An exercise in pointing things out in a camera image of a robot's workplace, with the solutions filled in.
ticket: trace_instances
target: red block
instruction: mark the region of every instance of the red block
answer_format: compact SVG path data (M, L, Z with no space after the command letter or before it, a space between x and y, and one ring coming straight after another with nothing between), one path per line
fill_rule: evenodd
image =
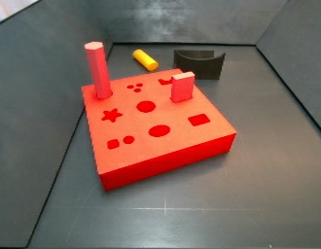
M83 87L98 172L106 190L230 151L237 135L206 96L173 102L162 84L179 69L112 81L114 95L99 99Z
M84 45L88 62L91 67L92 79L99 98L112 96L111 77L107 66L104 46L100 42L92 42Z
M173 76L171 99L174 102L193 98L195 74L187 72Z

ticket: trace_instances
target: circular hole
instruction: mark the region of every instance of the circular hole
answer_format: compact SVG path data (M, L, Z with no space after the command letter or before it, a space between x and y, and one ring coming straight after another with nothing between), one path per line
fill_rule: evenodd
M126 136L126 137L123 138L123 142L124 142L126 144L131 144L131 143L134 142L134 140L135 140L135 138L134 138L132 136Z
M155 110L156 108L156 104L152 101L142 101L138 105L136 105L138 110L142 113L150 113Z
M170 127L164 124L156 125L150 129L150 135L155 137L166 136L170 133Z

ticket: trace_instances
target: gray table surface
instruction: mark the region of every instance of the gray table surface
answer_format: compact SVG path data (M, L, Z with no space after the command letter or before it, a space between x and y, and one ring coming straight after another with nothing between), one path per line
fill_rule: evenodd
M321 131L255 47L115 45L112 79L146 73L139 48L159 70L174 50L227 52L221 80L197 84L233 150L104 192L83 116L29 247L321 247Z

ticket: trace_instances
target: yellow object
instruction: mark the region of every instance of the yellow object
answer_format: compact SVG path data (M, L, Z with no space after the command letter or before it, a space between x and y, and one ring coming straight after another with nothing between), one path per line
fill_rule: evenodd
M159 67L159 63L142 50L134 52L134 57L150 71Z

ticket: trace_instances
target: star-shaped hole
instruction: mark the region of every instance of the star-shaped hole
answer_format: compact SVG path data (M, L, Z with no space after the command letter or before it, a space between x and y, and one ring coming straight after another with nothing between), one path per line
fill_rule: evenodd
M104 111L103 113L104 113L103 121L111 121L112 123L115 122L116 118L123 116L123 114L118 112L116 108L114 108L111 111Z

